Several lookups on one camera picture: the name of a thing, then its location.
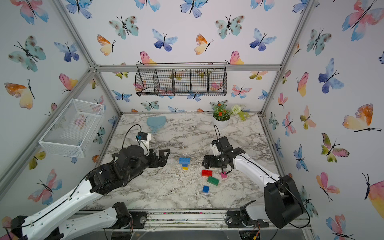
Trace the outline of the red lego brick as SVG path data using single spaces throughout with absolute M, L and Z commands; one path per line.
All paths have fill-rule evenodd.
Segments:
M 202 170 L 201 176 L 202 177 L 212 177 L 213 176 L 213 171 L 211 171 L 211 170 Z

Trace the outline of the green lego brick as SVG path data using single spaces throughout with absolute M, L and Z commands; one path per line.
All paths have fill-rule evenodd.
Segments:
M 212 184 L 212 185 L 218 186 L 220 180 L 219 180 L 219 179 L 216 179 L 216 178 L 214 178 L 214 177 L 209 176 L 208 179 L 207 179 L 207 182 L 210 183 L 210 184 Z

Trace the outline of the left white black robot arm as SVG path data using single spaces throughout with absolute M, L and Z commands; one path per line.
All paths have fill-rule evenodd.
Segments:
M 164 167 L 170 152 L 160 150 L 156 154 L 149 149 L 145 153 L 136 145 L 123 148 L 112 155 L 111 162 L 90 171 L 73 190 L 45 209 L 12 219 L 10 231 L 20 240 L 71 240 L 100 228 L 133 230 L 140 220 L 135 220 L 122 202 L 85 217 L 73 219 L 72 215 L 111 191 L 125 187 L 145 169 Z

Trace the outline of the teal hand mirror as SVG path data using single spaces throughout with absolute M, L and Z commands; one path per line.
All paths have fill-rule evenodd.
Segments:
M 166 117 L 160 116 L 160 117 L 149 117 L 147 119 L 147 125 L 151 129 L 151 133 L 155 134 L 157 133 L 162 127 L 166 124 Z

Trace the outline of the light blue long lego brick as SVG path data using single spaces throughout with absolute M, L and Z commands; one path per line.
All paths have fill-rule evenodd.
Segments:
M 189 165 L 191 163 L 191 158 L 179 158 L 179 164 Z

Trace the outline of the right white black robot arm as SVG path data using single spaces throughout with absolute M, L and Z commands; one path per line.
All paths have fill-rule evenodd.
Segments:
M 300 216 L 309 215 L 293 178 L 267 170 L 243 149 L 233 148 L 227 137 L 212 141 L 210 148 L 213 153 L 206 155 L 202 162 L 205 169 L 220 169 L 227 175 L 227 167 L 230 167 L 231 170 L 245 174 L 264 191 L 263 204 L 251 201 L 240 208 L 237 216 L 228 214 L 228 227 L 263 225 L 269 220 L 275 227 L 282 229 L 286 225 L 292 225 Z

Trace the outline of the potted plant white pot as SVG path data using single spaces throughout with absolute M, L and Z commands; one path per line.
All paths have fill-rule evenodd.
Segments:
M 229 124 L 232 116 L 238 116 L 243 122 L 250 117 L 243 105 L 233 105 L 228 108 L 228 101 L 211 102 L 210 105 L 213 109 L 214 125 L 219 130 L 224 129 Z

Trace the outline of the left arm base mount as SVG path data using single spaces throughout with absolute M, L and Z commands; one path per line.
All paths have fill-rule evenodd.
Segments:
M 117 221 L 106 229 L 131 229 L 140 230 L 145 228 L 147 212 L 128 212 L 117 214 Z

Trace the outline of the aluminium front rail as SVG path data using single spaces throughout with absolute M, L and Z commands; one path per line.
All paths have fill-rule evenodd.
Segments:
M 130 211 L 130 212 L 147 212 L 147 221 L 144 229 L 131 230 L 131 229 L 106 229 L 112 225 L 107 225 L 107 220 L 111 219 L 116 214 L 108 213 L 107 211 L 81 211 L 79 214 L 70 217 L 65 223 L 65 230 L 78 231 L 81 227 L 91 232 L 106 229 L 108 231 L 203 231 L 203 230 L 245 230 L 251 231 L 253 229 L 272 229 L 277 227 L 269 220 L 269 227 L 267 228 L 229 228 L 225 219 L 227 211 L 236 211 L 237 209 L 230 210 L 180 210 L 180 211 Z

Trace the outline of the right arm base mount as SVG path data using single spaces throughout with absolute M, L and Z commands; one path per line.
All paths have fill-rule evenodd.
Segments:
M 236 211 L 227 211 L 225 223 L 229 228 L 267 228 L 269 219 L 263 203 L 251 201 Z

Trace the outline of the white mesh wall basket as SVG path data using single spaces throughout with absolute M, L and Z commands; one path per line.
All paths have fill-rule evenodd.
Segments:
M 48 154 L 84 158 L 104 113 L 101 104 L 71 99 L 39 139 L 39 145 Z

